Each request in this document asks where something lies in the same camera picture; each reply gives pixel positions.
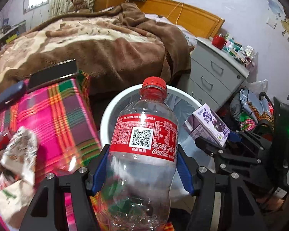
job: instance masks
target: drawer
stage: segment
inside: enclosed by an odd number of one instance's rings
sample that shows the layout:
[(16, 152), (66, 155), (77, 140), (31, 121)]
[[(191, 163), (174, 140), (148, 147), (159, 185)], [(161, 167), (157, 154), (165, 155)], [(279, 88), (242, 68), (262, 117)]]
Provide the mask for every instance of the drawer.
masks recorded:
[(245, 80), (229, 62), (201, 43), (197, 44), (191, 58), (213, 74), (230, 91), (234, 91)]
[(177, 87), (195, 98), (201, 105), (205, 103), (208, 104), (213, 111), (217, 111), (220, 108), (219, 105), (201, 87), (189, 79), (188, 76), (186, 78), (182, 77)]
[(196, 82), (218, 105), (223, 105), (232, 94), (214, 75), (191, 60), (190, 79)]

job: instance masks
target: bottle neck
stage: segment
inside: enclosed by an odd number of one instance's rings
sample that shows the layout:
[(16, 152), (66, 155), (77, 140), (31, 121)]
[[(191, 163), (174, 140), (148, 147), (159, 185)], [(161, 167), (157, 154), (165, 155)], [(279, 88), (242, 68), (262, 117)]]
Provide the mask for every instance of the bottle neck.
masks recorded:
[(166, 98), (165, 91), (157, 87), (144, 88), (140, 91), (140, 95), (142, 99), (155, 100), (159, 102), (164, 102)]

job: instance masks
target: bottle label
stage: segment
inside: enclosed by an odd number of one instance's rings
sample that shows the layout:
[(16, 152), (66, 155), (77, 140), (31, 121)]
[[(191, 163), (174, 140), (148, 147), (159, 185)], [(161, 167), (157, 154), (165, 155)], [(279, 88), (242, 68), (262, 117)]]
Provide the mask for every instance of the bottle label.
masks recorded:
[(177, 126), (163, 117), (128, 114), (118, 118), (110, 152), (126, 152), (176, 162)]

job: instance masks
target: smartphone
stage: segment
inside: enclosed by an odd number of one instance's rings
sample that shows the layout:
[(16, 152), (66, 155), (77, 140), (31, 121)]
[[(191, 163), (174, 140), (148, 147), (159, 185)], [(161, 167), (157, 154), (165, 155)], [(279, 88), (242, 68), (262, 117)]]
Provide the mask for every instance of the smartphone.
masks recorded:
[(34, 73), (29, 81), (27, 91), (32, 92), (39, 88), (49, 86), (53, 83), (61, 82), (78, 75), (76, 60), (63, 61), (55, 66)]

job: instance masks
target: red container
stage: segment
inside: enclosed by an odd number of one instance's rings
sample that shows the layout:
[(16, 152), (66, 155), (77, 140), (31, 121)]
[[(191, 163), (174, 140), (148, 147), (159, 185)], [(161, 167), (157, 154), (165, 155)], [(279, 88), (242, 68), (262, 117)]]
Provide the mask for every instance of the red container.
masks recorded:
[(218, 49), (223, 49), (225, 42), (226, 42), (225, 38), (222, 36), (222, 34), (220, 34), (220, 35), (214, 36), (212, 40), (212, 45), (214, 45)]

